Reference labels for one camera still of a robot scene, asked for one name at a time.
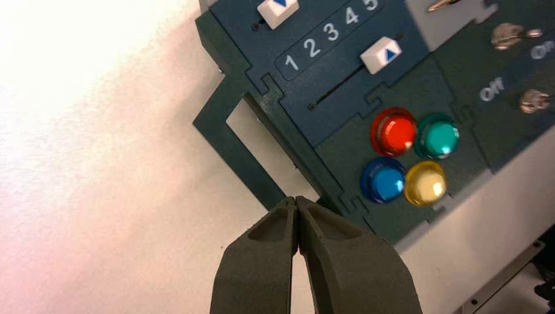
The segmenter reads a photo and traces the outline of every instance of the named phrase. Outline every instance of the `yellow button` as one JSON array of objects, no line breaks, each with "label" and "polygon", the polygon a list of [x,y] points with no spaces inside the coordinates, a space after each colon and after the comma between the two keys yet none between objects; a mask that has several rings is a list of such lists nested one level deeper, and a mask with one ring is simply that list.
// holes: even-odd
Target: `yellow button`
[{"label": "yellow button", "polygon": [[447,191],[445,171],[432,161],[420,162],[406,173],[404,196],[417,206],[439,201]]}]

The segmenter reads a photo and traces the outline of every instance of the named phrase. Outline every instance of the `control panel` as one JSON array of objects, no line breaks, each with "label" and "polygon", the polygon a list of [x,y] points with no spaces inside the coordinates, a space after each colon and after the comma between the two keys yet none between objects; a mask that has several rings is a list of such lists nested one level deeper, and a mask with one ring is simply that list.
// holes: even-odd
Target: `control panel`
[{"label": "control panel", "polygon": [[195,126],[271,209],[284,197],[225,120],[245,99],[321,196],[397,243],[555,123],[553,1],[218,0],[225,74]]}]

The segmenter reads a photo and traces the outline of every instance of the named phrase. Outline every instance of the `printed number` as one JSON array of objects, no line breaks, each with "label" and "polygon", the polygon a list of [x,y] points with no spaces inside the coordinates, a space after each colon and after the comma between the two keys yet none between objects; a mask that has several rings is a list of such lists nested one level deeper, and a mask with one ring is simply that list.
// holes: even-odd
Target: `printed number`
[{"label": "printed number", "polygon": [[335,29],[335,27],[331,23],[328,23],[324,26],[324,31],[331,35],[330,37],[328,37],[328,40],[330,41],[336,41],[337,38],[339,38],[339,31]]},{"label": "printed number", "polygon": [[314,50],[316,48],[316,42],[314,41],[314,39],[309,38],[309,39],[304,41],[304,48],[309,49],[308,48],[309,46],[310,46],[310,57],[311,58],[316,57],[320,53],[321,50],[320,49]]},{"label": "printed number", "polygon": [[359,22],[359,16],[355,14],[355,11],[353,11],[353,9],[351,7],[347,8],[346,20],[347,20],[347,25],[351,24],[351,23],[358,23]]},{"label": "printed number", "polygon": [[295,71],[298,71],[298,66],[293,60],[293,58],[290,55],[287,55],[287,59],[285,59],[285,65],[289,65],[289,64],[291,64],[291,66],[293,67],[293,69],[295,69]]},{"label": "printed number", "polygon": [[376,10],[378,7],[378,0],[363,0],[368,11]]}]

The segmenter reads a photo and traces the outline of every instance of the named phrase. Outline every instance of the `round button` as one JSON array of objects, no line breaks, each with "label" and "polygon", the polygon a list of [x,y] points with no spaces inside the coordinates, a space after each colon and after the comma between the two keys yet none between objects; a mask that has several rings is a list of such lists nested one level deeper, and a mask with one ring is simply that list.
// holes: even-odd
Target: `round button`
[{"label": "round button", "polygon": [[395,159],[380,157],[363,171],[361,190],[374,203],[387,203],[397,198],[404,188],[404,168]]},{"label": "round button", "polygon": [[372,146],[381,155],[399,156],[406,152],[416,137],[416,123],[403,108],[389,108],[378,114],[370,129]]},{"label": "round button", "polygon": [[418,124],[415,150],[423,158],[445,159],[455,151],[459,139],[455,122],[446,114],[436,113]]},{"label": "round button", "polygon": [[414,205],[425,206],[435,203],[446,192],[445,171],[436,162],[420,162],[406,173],[404,196]]}]

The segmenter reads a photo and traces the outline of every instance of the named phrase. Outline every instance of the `blue arrow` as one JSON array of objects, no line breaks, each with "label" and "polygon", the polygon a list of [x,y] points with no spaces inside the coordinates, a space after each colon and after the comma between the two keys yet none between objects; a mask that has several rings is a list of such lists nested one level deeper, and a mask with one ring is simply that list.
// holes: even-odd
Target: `blue arrow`
[{"label": "blue arrow", "polygon": [[387,54],[385,58],[388,62],[393,60],[393,58],[395,58],[395,56],[396,56],[396,54],[393,51],[389,50],[389,49],[386,49],[385,53]]}]

